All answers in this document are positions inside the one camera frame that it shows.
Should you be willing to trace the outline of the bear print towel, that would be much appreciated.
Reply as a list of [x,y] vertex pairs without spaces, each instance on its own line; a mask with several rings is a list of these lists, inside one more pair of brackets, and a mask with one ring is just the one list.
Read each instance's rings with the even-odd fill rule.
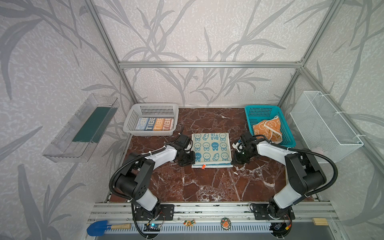
[[232,154],[229,133],[192,134],[195,163],[192,168],[231,168]]

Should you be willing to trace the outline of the orange patterned towel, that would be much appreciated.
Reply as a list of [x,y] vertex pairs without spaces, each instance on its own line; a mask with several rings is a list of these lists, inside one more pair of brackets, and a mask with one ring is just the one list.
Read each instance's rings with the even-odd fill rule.
[[252,130],[254,135],[263,135],[269,141],[280,144],[283,141],[281,126],[282,123],[279,116],[275,116],[271,120],[263,120],[260,123],[253,125]]

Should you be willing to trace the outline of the teal perforated plastic basket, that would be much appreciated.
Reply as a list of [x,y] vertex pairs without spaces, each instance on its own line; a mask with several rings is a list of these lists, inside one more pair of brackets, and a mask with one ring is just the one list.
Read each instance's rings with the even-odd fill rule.
[[294,148],[296,141],[277,106],[253,105],[245,107],[250,133],[265,136],[269,141],[287,148]]

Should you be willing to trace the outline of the white perforated plastic basket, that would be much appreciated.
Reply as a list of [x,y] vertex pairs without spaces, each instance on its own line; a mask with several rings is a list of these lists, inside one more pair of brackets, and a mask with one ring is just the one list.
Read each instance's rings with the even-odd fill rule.
[[133,136],[171,136],[179,116],[177,104],[135,104],[131,107],[123,131]]

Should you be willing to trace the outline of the striped rabbit print towel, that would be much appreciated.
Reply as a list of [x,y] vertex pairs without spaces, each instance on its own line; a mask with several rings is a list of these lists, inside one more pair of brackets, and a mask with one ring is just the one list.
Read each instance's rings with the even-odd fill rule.
[[174,126],[173,118],[140,118],[137,131],[170,131]]

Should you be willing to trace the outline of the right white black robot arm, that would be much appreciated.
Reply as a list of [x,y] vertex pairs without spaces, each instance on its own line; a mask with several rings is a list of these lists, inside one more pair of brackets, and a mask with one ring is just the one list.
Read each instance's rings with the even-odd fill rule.
[[232,144],[232,164],[248,164],[252,158],[267,157],[286,168],[288,181],[281,191],[270,198],[264,211],[271,219],[278,220],[291,211],[291,206],[301,202],[312,191],[327,183],[319,162],[309,150],[294,150],[270,141],[264,135],[253,136],[247,132]]

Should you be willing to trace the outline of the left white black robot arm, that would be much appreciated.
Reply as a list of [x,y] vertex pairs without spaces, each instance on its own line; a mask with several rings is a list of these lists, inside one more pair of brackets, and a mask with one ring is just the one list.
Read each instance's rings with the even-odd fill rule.
[[179,166],[195,163],[191,137],[179,134],[164,146],[143,154],[132,153],[110,178],[109,189],[113,195],[127,199],[131,206],[139,208],[145,218],[155,219],[161,214],[161,201],[149,190],[153,171],[176,161]]

